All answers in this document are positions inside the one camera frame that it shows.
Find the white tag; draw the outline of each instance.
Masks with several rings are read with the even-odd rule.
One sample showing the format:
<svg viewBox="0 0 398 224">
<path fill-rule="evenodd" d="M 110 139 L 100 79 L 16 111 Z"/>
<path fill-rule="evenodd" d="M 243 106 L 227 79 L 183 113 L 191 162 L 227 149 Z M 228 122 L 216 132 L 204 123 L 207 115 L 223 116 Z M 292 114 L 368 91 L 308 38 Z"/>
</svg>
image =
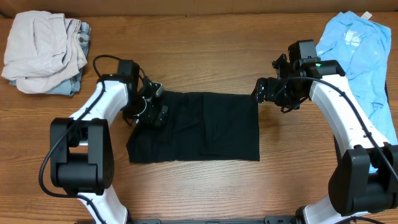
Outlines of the white tag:
<svg viewBox="0 0 398 224">
<path fill-rule="evenodd" d="M 372 17 L 372 14 L 370 14 L 368 11 L 366 11 L 366 12 L 361 16 L 362 19 L 366 19 L 366 20 L 369 20 L 371 17 Z"/>
</svg>

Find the pile of laundry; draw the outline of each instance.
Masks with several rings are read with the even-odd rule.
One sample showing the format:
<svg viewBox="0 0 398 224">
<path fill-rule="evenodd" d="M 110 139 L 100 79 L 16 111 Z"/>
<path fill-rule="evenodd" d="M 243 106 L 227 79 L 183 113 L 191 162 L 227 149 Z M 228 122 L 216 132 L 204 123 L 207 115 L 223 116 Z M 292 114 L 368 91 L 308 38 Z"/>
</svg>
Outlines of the pile of laundry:
<svg viewBox="0 0 398 224">
<path fill-rule="evenodd" d="M 17 14 L 7 40 L 1 76 L 24 93 L 72 96 L 80 91 L 91 28 L 62 13 Z"/>
</svg>

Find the blue towel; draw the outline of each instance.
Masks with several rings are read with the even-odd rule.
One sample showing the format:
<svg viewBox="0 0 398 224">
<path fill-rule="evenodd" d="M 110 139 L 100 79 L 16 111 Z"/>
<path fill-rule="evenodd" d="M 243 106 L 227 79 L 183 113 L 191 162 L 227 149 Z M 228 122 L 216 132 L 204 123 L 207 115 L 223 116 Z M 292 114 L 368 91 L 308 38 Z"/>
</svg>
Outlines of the blue towel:
<svg viewBox="0 0 398 224">
<path fill-rule="evenodd" d="M 322 60 L 339 62 L 366 116 L 395 145 L 397 135 L 384 90 L 390 48 L 390 28 L 348 11 L 328 22 L 317 54 Z"/>
</svg>

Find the wooden table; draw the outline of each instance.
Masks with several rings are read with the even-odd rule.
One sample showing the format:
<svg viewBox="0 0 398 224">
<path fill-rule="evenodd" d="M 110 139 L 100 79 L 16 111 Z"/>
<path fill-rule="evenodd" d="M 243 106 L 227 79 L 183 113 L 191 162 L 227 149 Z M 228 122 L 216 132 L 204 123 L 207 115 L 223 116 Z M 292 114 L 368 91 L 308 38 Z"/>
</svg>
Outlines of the wooden table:
<svg viewBox="0 0 398 224">
<path fill-rule="evenodd" d="M 331 14 L 260 14 L 205 17 L 90 17 L 89 64 L 81 92 L 73 98 L 26 95 L 0 80 L 0 223 L 73 223 L 91 219 L 75 199 L 45 195 L 37 181 L 49 150 L 49 127 L 68 117 L 92 94 L 100 54 L 133 59 L 151 80 L 172 91 L 250 94 L 259 77 L 276 76 L 271 61 L 287 47 L 322 35 Z M 392 28 L 387 82 L 393 120 L 398 122 L 398 13 L 374 13 Z M 0 20 L 4 55 L 12 20 Z M 100 71 L 117 63 L 101 59 Z M 327 194 L 336 167 L 331 129 L 307 101 L 282 114 L 273 103 L 259 106 L 260 162 L 198 161 L 130 164 L 126 142 L 131 127 L 119 114 L 111 126 L 115 159 L 113 185 L 134 218 L 163 220 L 261 218 L 291 215 Z M 45 183 L 52 187 L 49 169 Z M 398 211 L 370 217 L 398 223 Z"/>
</svg>

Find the black pants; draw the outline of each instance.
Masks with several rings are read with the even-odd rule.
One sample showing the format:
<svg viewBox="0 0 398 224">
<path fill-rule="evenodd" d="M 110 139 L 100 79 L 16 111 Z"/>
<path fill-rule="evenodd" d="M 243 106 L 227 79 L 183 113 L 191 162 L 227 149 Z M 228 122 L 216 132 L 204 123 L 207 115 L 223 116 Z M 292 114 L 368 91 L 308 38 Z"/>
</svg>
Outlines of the black pants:
<svg viewBox="0 0 398 224">
<path fill-rule="evenodd" d="M 165 91 L 159 101 L 169 107 L 167 124 L 132 134 L 130 162 L 260 160 L 258 104 L 249 95 Z"/>
</svg>

